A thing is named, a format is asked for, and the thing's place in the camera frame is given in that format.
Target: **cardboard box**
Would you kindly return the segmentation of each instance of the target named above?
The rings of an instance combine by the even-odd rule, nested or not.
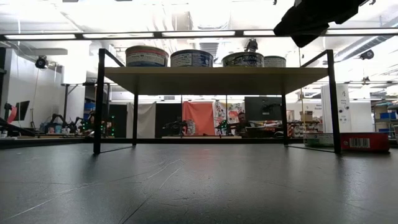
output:
[[[304,117],[305,121],[312,121],[312,111],[305,111],[304,117],[303,117],[303,111],[300,111],[300,117],[301,121],[304,121]]]

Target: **can label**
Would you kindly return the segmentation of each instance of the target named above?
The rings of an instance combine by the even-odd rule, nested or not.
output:
[[[126,61],[128,67],[164,67],[167,60],[163,55],[137,52],[128,55]]]
[[[257,55],[240,55],[238,57],[227,58],[224,66],[247,66],[247,67],[263,67],[264,60],[261,56]]]
[[[264,58],[264,67],[285,68],[286,61],[281,58]]]
[[[186,53],[174,55],[171,58],[171,67],[212,67],[211,55],[200,53]]]
[[[332,134],[304,134],[306,146],[333,146]]]

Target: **black curtain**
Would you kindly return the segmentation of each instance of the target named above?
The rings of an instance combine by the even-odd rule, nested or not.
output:
[[[114,137],[126,138],[127,105],[110,105],[109,115],[114,116]]]
[[[181,103],[157,103],[155,120],[155,138],[161,138],[166,133],[163,127],[167,123],[174,122],[182,117]]]

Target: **black metal table leg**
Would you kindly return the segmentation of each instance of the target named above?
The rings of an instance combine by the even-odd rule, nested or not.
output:
[[[94,120],[94,154],[101,153],[101,122],[102,122],[102,102],[105,78],[105,49],[99,50],[97,91],[95,96],[95,120]]]
[[[65,121],[67,120],[68,90],[69,90],[69,84],[66,84],[65,85],[65,99],[63,101],[63,118],[65,119]]]
[[[287,137],[286,92],[285,92],[285,88],[284,88],[283,84],[282,84],[282,108],[281,108],[281,112],[282,112],[282,126],[283,126],[283,130],[284,130],[284,145],[287,146],[289,144],[289,139]]]
[[[137,144],[137,125],[138,125],[138,85],[136,85],[136,90],[134,92],[134,111],[132,120],[132,145]]]
[[[333,50],[326,50],[328,57],[328,75],[331,103],[331,123],[333,125],[333,144],[335,153],[341,152],[340,125],[338,121],[337,89],[335,80],[335,56]]]

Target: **white curtain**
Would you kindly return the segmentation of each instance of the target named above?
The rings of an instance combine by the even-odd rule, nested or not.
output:
[[[132,138],[134,104],[127,104],[126,137]],[[155,138],[156,102],[138,105],[137,138]]]

